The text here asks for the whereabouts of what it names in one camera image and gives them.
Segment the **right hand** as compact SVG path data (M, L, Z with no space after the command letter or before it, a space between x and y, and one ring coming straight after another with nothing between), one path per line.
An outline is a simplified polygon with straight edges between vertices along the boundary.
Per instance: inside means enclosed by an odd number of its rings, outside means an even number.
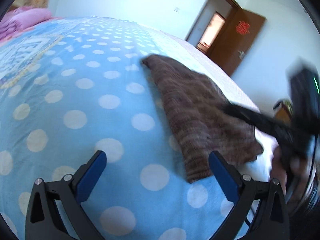
M281 162L281 149L277 146L273 151L273 158L272 158L272 168L270 171L270 178L277 178L280 181L281 188L283 190L284 195L286 195L286 184L287 184L287 172ZM291 170L294 175L300 178L299 184L295 191L293 192L292 196L295 198L300 198L303 195L305 189L305 181L308 179L308 163L304 160L300 160L299 158L293 158L291 160Z

